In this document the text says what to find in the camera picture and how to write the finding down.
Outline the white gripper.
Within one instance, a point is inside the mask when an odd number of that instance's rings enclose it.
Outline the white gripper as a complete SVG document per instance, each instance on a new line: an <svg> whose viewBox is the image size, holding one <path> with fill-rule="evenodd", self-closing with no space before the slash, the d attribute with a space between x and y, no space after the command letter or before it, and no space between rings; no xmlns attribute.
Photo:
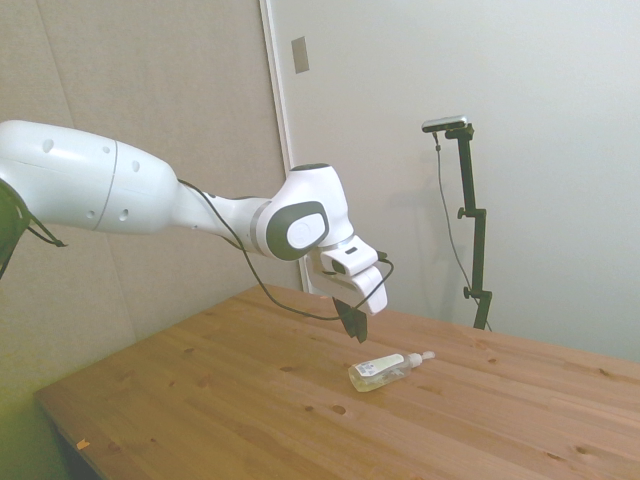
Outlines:
<svg viewBox="0 0 640 480"><path fill-rule="evenodd" d="M314 288L334 297L333 303L348 335L355 335L359 343L367 339L367 316L376 315L387 306L383 276L376 266L355 274L330 272L315 254L309 255L309 279Z"/></svg>

